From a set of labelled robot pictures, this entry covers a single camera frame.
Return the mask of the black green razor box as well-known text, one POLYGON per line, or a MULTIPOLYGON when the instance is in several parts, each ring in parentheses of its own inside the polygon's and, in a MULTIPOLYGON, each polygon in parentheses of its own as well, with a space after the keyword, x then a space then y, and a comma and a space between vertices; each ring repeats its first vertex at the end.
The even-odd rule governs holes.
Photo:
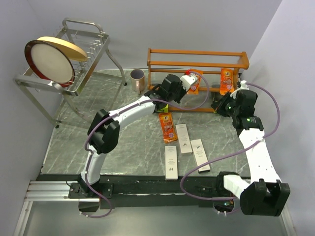
POLYGON ((211 107, 215 110, 219 106, 219 103, 221 102, 223 96, 219 92, 212 92, 211 95, 212 95, 211 107))
POLYGON ((168 104, 157 102, 154 113, 168 113, 168 108, 168 104))

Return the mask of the orange razor pack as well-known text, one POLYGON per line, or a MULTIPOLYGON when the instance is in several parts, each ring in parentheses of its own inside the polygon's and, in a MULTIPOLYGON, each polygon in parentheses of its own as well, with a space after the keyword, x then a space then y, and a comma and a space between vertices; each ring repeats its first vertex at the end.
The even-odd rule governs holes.
POLYGON ((163 132, 163 140, 165 143, 176 141, 178 136, 173 124, 171 113, 159 113, 159 121, 163 132))
POLYGON ((227 92, 234 92, 233 70, 222 68, 220 73, 220 95, 225 95, 227 92))
MULTIPOLYGON (((188 69, 185 72, 185 74, 189 75, 193 71, 197 72, 198 74, 201 74, 201 75, 203 74, 203 71, 197 70, 197 69, 188 69)), ((200 82, 201 82, 201 77, 200 77, 200 75, 196 75, 196 74, 194 74, 194 76, 197 78, 197 81, 187 91, 187 94, 189 94, 189 95, 198 95, 199 94, 199 85, 200 85, 200 82)))

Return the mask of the orange wooden shelf rack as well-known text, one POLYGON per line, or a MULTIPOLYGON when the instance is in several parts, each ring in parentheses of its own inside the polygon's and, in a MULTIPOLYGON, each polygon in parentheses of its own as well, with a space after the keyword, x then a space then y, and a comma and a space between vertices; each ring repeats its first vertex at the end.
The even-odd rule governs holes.
POLYGON ((157 113, 168 107, 168 111, 192 111, 192 112, 213 112, 212 108, 202 108, 207 102, 211 92, 219 92, 219 88, 209 85, 204 75, 219 75, 220 69, 231 69, 233 78, 232 88, 236 88, 240 69, 249 68, 249 59, 246 52, 211 52, 192 50, 167 50, 148 49, 148 91, 145 93, 142 106, 151 106, 153 112, 157 113), (166 61, 153 60, 153 54, 168 54, 181 56, 215 56, 215 57, 237 57, 232 62, 192 62, 192 61, 166 61), (201 68, 217 68, 217 71, 203 70, 201 68), (206 92, 206 97, 200 105, 192 108, 178 106, 182 98, 187 95, 193 87, 199 87, 200 91, 206 92))

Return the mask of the white box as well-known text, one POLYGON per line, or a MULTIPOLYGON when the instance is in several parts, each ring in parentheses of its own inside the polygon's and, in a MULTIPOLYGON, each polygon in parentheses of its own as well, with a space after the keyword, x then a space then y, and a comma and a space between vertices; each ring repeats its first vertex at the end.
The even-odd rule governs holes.
MULTIPOLYGON (((197 166, 200 166, 206 162, 208 162, 203 143, 201 139, 191 140, 191 147, 193 151, 193 155, 196 161, 197 166)), ((199 173, 209 172, 211 170, 210 165, 207 164, 198 169, 199 173)))
POLYGON ((191 154, 192 148, 186 124, 176 124, 175 128, 178 135, 181 154, 191 154))
POLYGON ((177 165, 177 148, 176 146, 165 147, 165 180, 178 179, 177 165))

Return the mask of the steel dish rack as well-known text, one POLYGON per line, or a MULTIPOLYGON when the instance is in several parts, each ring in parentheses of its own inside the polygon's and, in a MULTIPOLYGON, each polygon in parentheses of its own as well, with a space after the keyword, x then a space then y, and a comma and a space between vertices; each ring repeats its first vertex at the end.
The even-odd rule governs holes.
POLYGON ((31 89, 62 95, 64 104, 82 120, 90 119, 73 102, 92 76, 102 56, 106 54, 118 68, 120 75, 114 76, 126 86, 126 77, 120 63, 109 51, 110 36, 103 27, 93 21, 64 18, 56 36, 43 36, 25 45, 24 55, 28 69, 13 78, 16 86, 30 102, 45 116, 54 128, 63 120, 59 114, 51 115, 31 93, 31 89))

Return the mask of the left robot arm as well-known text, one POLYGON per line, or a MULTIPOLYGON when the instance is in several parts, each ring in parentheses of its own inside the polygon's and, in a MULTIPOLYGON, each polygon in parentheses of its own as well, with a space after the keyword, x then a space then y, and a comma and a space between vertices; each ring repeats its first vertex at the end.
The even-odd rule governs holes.
POLYGON ((80 192, 88 198, 97 193, 96 183, 100 180, 101 167, 106 155, 117 146, 122 128, 161 110, 171 101, 180 103, 194 82, 195 78, 189 75, 178 77, 168 74, 161 84, 129 105, 109 112, 104 109, 98 111, 88 130, 86 150, 92 155, 87 158, 78 181, 80 192))

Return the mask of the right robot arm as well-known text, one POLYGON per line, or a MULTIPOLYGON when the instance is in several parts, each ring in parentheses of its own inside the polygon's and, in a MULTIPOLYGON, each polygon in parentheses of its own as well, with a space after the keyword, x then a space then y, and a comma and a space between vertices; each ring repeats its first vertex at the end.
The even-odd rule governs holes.
POLYGON ((245 215, 280 216, 290 187, 281 181, 272 164, 262 121, 254 115, 257 98, 254 91, 241 89, 235 94, 227 92, 212 103, 217 114, 232 118, 232 125, 246 150, 251 175, 247 183, 237 173, 220 172, 215 189, 221 196, 231 192, 237 197, 245 215))

